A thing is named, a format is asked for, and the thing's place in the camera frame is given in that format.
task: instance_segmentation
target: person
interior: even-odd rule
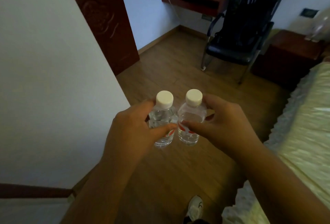
[[[240,165],[270,223],[329,222],[329,209],[261,143],[239,105],[210,94],[203,100],[214,114],[203,123],[183,124]],[[177,127],[168,124],[150,129],[146,118],[154,105],[155,101],[146,100],[116,115],[102,158],[62,224],[114,222],[137,164],[158,139]],[[184,222],[206,223],[199,219],[202,210],[200,197],[193,197]]]

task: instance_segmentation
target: metal chair leg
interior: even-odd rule
[[[253,57],[251,63],[248,65],[248,67],[245,69],[243,75],[241,76],[240,81],[238,82],[239,85],[241,85],[241,84],[243,83],[243,81],[245,80],[247,74],[250,72],[253,63],[255,62],[255,60],[257,59],[257,57],[258,57],[259,54],[260,54],[260,50],[257,50],[257,51],[255,52],[255,55],[254,55],[254,57]]]
[[[209,65],[209,63],[211,62],[211,59],[212,59],[212,57],[209,58],[208,60],[206,58],[206,55],[207,55],[207,53],[206,53],[206,47],[207,47],[209,41],[210,41],[210,36],[208,37],[207,42],[206,42],[206,46],[204,48],[204,53],[203,53],[202,63],[201,63],[201,70],[202,71],[204,71],[206,69],[206,67]]]

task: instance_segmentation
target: black leather chair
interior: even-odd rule
[[[241,84],[274,25],[271,19],[280,1],[229,0],[226,15],[220,13],[208,28],[201,69],[206,69],[212,57],[248,65],[239,81]],[[221,17],[224,17],[222,29],[210,41],[212,29]]]

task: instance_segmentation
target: wall socket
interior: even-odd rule
[[[307,17],[307,18],[314,18],[319,10],[304,8],[301,11],[300,16]]]
[[[212,21],[213,20],[213,17],[212,16],[209,16],[209,15],[204,15],[204,14],[202,14],[202,19],[204,19],[204,20],[207,20],[207,21]]]

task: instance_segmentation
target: person's left hand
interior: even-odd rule
[[[146,120],[154,105],[154,100],[146,100],[116,115],[109,130],[101,162],[133,172],[153,144],[177,128],[176,124],[170,123],[150,129]]]

